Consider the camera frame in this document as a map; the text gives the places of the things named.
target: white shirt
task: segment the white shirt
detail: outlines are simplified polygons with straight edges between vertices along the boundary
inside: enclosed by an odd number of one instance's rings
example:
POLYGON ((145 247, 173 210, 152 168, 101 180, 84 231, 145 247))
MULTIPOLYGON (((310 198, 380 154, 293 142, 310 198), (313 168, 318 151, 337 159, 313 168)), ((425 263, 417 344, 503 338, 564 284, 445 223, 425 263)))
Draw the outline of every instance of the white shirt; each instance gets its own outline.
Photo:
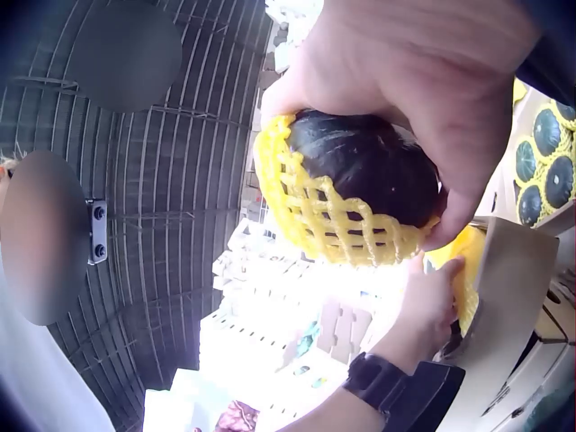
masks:
POLYGON ((114 432, 105 409, 48 328, 30 323, 9 302, 1 257, 0 377, 42 432, 114 432))

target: watch strap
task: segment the watch strap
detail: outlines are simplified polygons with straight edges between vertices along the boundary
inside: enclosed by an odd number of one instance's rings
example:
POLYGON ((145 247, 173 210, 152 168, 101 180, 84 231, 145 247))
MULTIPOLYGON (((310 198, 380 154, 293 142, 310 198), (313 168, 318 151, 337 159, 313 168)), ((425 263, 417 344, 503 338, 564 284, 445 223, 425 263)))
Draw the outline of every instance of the watch strap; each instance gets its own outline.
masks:
POLYGON ((368 403, 386 418, 406 388, 407 375, 374 354, 360 353, 350 364, 343 388, 368 403))

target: bolt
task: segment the bolt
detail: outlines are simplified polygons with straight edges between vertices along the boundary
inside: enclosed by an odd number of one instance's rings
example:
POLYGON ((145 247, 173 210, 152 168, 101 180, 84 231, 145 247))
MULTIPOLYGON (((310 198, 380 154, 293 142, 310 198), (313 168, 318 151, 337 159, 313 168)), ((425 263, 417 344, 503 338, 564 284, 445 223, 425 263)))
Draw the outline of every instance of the bolt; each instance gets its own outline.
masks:
POLYGON ((106 212, 104 211, 104 209, 102 207, 96 207, 94 209, 94 217, 96 218, 96 220, 100 220, 104 217, 104 215, 106 214, 106 212))
POLYGON ((106 253, 106 249, 104 248, 104 245, 99 244, 96 246, 96 249, 94 250, 94 253, 96 254, 96 256, 98 258, 102 258, 104 256, 104 254, 106 253))

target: metal roof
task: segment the metal roof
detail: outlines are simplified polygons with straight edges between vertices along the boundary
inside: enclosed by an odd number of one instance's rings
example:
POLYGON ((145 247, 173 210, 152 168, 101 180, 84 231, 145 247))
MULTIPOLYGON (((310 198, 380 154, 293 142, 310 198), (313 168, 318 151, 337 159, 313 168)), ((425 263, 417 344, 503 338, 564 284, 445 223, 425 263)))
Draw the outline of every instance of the metal roof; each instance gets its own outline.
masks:
POLYGON ((139 430, 144 389, 198 367, 199 320, 221 299, 211 265, 238 220, 271 20, 262 0, 152 2, 180 31, 183 64, 165 103, 124 115, 67 73, 86 16, 108 1, 57 3, 3 90, 0 149, 50 149, 108 202, 109 258, 50 331, 117 430, 139 430))

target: hand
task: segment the hand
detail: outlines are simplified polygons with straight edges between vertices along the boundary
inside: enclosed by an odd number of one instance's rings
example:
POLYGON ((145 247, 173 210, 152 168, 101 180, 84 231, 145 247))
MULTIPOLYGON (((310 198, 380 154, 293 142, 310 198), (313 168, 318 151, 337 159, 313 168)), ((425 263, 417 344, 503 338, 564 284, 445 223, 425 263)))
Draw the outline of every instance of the hand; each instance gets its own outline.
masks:
POLYGON ((514 71, 539 33, 517 0, 326 0, 263 122, 314 108, 374 113, 411 130, 442 181, 425 250, 472 219, 506 149, 514 71))
POLYGON ((409 262, 400 314, 371 350, 408 374, 416 370, 419 362, 431 360, 448 342, 450 325, 456 319, 452 282, 464 265, 464 259, 459 257, 425 274, 423 255, 409 262))
POLYGON ((432 273, 424 273, 424 254, 408 263, 408 283, 397 322, 430 329, 432 354, 450 338, 450 325, 456 320, 453 281, 464 267, 464 258, 454 258, 432 273))

